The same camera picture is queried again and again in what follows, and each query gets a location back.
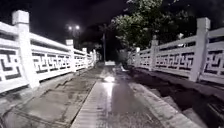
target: railing post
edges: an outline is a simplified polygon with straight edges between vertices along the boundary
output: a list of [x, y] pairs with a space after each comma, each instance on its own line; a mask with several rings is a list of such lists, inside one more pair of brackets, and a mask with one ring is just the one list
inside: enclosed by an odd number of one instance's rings
[[91, 56], [91, 66], [94, 66], [94, 55], [93, 52], [90, 52], [90, 56]]
[[140, 54], [139, 54], [139, 52], [140, 52], [140, 48], [137, 47], [135, 52], [136, 52], [136, 54], [135, 54], [135, 62], [134, 62], [134, 66], [135, 66], [135, 67], [139, 67], [139, 66], [140, 66], [140, 61], [141, 61]]
[[76, 67], [75, 67], [75, 56], [74, 56], [74, 52], [73, 52], [73, 49], [74, 49], [74, 42], [72, 39], [70, 40], [66, 40], [66, 45], [69, 47], [70, 51], [69, 51], [69, 54], [71, 56], [71, 61], [70, 61], [70, 67], [71, 67], [71, 71], [72, 72], [76, 72]]
[[196, 82], [202, 71], [205, 60], [205, 49], [208, 41], [207, 35], [210, 29], [210, 20], [208, 18], [197, 19], [197, 39], [194, 53], [194, 62], [191, 69], [189, 80]]
[[29, 13], [16, 11], [13, 13], [13, 25], [18, 28], [16, 41], [20, 45], [20, 56], [29, 87], [34, 88], [40, 85], [32, 57], [30, 43]]
[[88, 68], [88, 56], [87, 56], [87, 48], [82, 48], [82, 51], [85, 52], [84, 65], [85, 68]]
[[94, 65], [96, 64], [97, 61], [97, 55], [96, 55], [96, 50], [93, 49], [93, 60], [94, 60]]
[[150, 50], [150, 64], [149, 71], [153, 71], [156, 64], [156, 49], [158, 46], [158, 40], [156, 36], [153, 36], [153, 40], [151, 41], [151, 50]]

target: white stone railing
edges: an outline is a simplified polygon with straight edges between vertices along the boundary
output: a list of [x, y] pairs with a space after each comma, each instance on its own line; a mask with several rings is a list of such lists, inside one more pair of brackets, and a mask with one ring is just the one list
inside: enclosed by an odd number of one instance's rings
[[94, 66], [97, 54], [30, 33], [29, 13], [13, 13], [13, 26], [0, 22], [0, 93]]
[[187, 77], [224, 84], [224, 28], [208, 31], [210, 20], [197, 21], [197, 34], [158, 46], [152, 40], [150, 49], [138, 48], [129, 55], [128, 64]]

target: bridge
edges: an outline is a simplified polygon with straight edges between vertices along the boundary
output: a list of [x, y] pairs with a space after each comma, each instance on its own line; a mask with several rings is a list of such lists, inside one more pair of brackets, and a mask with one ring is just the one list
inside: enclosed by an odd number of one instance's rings
[[0, 127], [217, 128], [224, 125], [224, 29], [198, 19], [192, 37], [99, 62], [30, 32], [29, 13], [0, 22]]

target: foliage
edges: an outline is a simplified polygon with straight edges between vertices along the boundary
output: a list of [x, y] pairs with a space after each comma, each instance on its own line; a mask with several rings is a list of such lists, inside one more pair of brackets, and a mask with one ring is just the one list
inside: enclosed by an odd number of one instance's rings
[[133, 13], [117, 16], [111, 23], [118, 30], [117, 38], [128, 47], [148, 46], [153, 35], [162, 43], [175, 40], [180, 32], [189, 35], [181, 29], [191, 17], [186, 11], [163, 12], [162, 0], [129, 0], [127, 3], [134, 7]]

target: railing panel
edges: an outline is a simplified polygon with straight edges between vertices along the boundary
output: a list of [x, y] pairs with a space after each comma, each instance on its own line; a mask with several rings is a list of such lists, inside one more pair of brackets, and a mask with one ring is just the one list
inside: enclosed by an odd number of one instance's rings
[[27, 85], [17, 42], [0, 39], [0, 46], [0, 93]]
[[[35, 34], [32, 34], [32, 40], [49, 46], [41, 47], [34, 44], [31, 46], [34, 67], [39, 80], [71, 72], [71, 55], [69, 54], [69, 48], [67, 48], [67, 46]], [[54, 49], [54, 47], [51, 46], [68, 50], [68, 52]]]
[[224, 84], [224, 42], [207, 44], [201, 80]]
[[75, 59], [75, 67], [77, 70], [85, 68], [85, 52], [79, 51], [77, 49], [73, 49], [74, 59]]
[[161, 51], [156, 54], [155, 70], [188, 77], [193, 65], [195, 47]]
[[140, 67], [141, 68], [149, 68], [151, 62], [151, 54], [150, 49], [142, 50], [139, 52], [140, 54]]

